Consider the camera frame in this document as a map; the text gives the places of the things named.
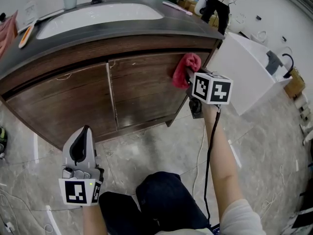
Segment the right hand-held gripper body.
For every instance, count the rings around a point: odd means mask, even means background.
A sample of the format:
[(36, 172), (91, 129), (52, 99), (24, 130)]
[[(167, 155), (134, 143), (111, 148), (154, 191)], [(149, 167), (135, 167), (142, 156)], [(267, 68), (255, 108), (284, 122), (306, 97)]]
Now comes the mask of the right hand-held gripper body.
[(203, 118), (202, 106), (228, 105), (233, 88), (233, 81), (219, 74), (194, 74), (193, 87), (187, 89), (189, 108), (194, 119)]

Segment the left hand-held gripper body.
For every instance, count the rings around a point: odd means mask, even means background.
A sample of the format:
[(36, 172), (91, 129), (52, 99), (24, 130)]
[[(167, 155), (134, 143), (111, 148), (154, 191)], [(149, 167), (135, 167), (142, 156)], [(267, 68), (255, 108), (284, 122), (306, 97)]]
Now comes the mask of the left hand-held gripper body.
[(96, 167), (90, 171), (64, 167), (59, 186), (66, 205), (95, 206), (104, 181), (104, 169)]

